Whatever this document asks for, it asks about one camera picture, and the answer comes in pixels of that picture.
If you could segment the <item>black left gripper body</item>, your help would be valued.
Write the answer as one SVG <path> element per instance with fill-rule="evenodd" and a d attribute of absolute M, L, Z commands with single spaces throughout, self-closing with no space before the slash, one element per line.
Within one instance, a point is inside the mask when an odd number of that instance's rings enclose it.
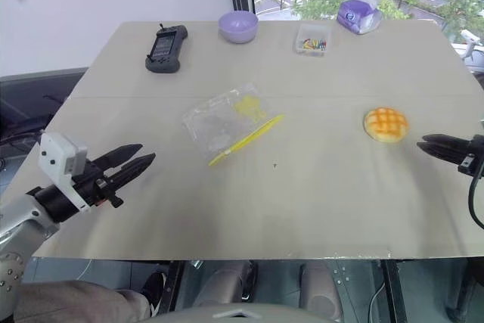
<path fill-rule="evenodd" d="M 73 177 L 73 187 L 89 207 L 99 206 L 109 201 L 114 208 L 124 201 L 116 195 L 118 187 L 96 164 L 87 160 L 84 171 Z"/>

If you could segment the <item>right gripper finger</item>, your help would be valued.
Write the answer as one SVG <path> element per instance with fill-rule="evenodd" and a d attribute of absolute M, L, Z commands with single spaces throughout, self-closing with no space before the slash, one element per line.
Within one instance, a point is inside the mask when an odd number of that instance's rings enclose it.
<path fill-rule="evenodd" d="M 470 144 L 469 140 L 444 134 L 424 135 L 422 139 L 433 147 L 441 147 L 452 151 L 465 152 Z"/>
<path fill-rule="evenodd" d="M 427 142 L 427 141 L 419 141 L 417 146 L 425 153 L 429 154 L 432 157 L 438 158 L 440 160 L 444 160 L 449 163 L 453 163 L 456 165 L 460 165 L 462 161 L 467 156 L 466 153 L 462 153 L 456 151 L 454 149 L 448 148 L 446 146 L 442 146 L 439 144 Z"/>

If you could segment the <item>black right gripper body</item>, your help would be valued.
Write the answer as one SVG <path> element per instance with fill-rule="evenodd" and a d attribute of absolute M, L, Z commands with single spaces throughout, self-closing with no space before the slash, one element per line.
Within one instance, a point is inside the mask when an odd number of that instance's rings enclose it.
<path fill-rule="evenodd" d="M 480 179 L 483 176 L 483 136 L 474 135 L 464 149 L 464 159 L 458 166 L 458 171 L 468 175 L 477 176 Z"/>

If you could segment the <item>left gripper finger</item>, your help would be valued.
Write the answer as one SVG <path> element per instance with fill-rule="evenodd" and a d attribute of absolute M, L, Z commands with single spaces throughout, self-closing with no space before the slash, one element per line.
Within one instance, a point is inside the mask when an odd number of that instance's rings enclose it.
<path fill-rule="evenodd" d="M 107 186 L 103 188 L 103 195 L 105 197 L 115 195 L 118 189 L 139 177 L 152 164 L 155 157 L 155 153 L 147 154 L 123 165 L 118 172 L 105 179 Z"/>
<path fill-rule="evenodd" d="M 122 145 L 96 158 L 92 164 L 102 171 L 116 168 L 130 160 L 142 147 L 142 144 Z"/>

